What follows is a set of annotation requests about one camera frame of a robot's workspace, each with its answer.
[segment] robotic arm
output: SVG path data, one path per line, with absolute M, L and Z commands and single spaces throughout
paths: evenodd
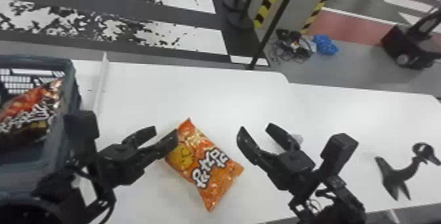
M 315 163 L 300 149 L 298 142 L 285 130 L 270 123 L 266 132 L 286 151 L 272 154 L 261 150 L 244 127 L 237 136 L 239 149 L 254 165 L 262 168 L 279 190 L 288 190 L 294 198 L 289 207 L 300 218 L 301 224 L 364 224 L 366 212 L 363 204 L 345 187 L 338 176 L 352 156 L 358 142 L 346 134 L 330 138 L 320 156 L 321 166 L 313 171 Z M 317 190 L 320 183 L 326 186 Z M 314 214 L 307 201 L 316 192 L 317 197 L 333 201 L 319 214 Z
M 99 132 L 93 112 L 68 115 L 65 122 L 68 137 L 76 142 L 75 156 L 63 169 L 40 180 L 31 198 L 0 201 L 0 223 L 86 224 L 107 210 L 100 224 L 105 223 L 115 207 L 114 189 L 133 184 L 144 175 L 144 168 L 178 145 L 174 130 L 156 144 L 139 148 L 156 136 L 155 127 L 150 126 L 126 137 L 121 144 L 97 152 L 95 139 Z M 93 184 L 96 200 L 88 206 L 81 191 L 72 187 L 74 175 Z

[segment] plastic crate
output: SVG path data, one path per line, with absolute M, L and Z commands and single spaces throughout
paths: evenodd
M 64 115 L 79 110 L 81 96 L 72 62 L 62 58 L 0 55 L 0 103 L 41 84 L 63 78 L 60 107 L 45 140 L 20 150 L 0 153 L 0 196 L 28 194 L 45 175 L 64 166 L 72 156 Z

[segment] snack bag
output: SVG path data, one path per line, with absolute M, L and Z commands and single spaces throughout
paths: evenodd
M 60 105 L 61 79 L 14 97 L 0 111 L 0 154 L 40 143 Z
M 243 167 L 217 148 L 190 119 L 179 125 L 178 134 L 178 147 L 165 160 L 179 175 L 195 184 L 210 212 Z

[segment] table surface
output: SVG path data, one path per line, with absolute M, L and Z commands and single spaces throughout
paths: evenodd
M 98 78 L 93 74 L 99 64 L 74 63 L 81 93 L 93 92 L 96 84 L 88 80 Z M 90 93 L 86 97 L 92 102 Z M 421 141 L 441 151 L 441 105 L 431 96 L 289 84 L 274 72 L 110 63 L 97 145 L 118 143 L 149 125 L 156 126 L 156 141 L 187 117 L 244 166 L 242 175 L 208 213 L 195 186 L 163 160 L 155 162 L 132 186 L 116 190 L 117 206 L 109 223 L 261 223 L 293 217 L 287 207 L 292 196 L 278 191 L 236 146 L 237 132 L 245 126 L 261 148 L 281 152 L 264 132 L 269 122 L 301 134 L 302 149 L 318 165 L 333 134 L 356 139 L 360 145 L 340 176 L 368 212 L 441 202 L 441 195 L 432 193 L 441 183 L 434 177 L 441 168 L 422 165 L 407 182 L 412 201 L 404 195 L 395 201 L 383 188 L 374 161 L 383 156 L 395 168 L 406 167 L 413 156 L 411 146 Z

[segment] hazard stripe tape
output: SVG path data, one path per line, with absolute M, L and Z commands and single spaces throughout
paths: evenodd
M 323 6 L 325 6 L 326 1 L 327 0 L 320 0 L 320 2 L 318 2 L 318 4 L 314 7 L 314 10 L 312 11 L 312 14 L 309 16 L 309 18 L 304 23 L 304 26 L 300 30 L 301 34 L 306 34 L 307 33 L 307 31 L 309 30 L 309 27 L 311 27 L 312 23 L 315 21 L 318 13 L 320 13 L 320 11 L 323 8 Z
M 265 18 L 268 16 L 271 6 L 276 2 L 277 0 L 263 0 L 262 5 L 257 11 L 256 18 L 254 19 L 254 27 L 261 28 L 263 25 L 263 22 L 265 21 Z

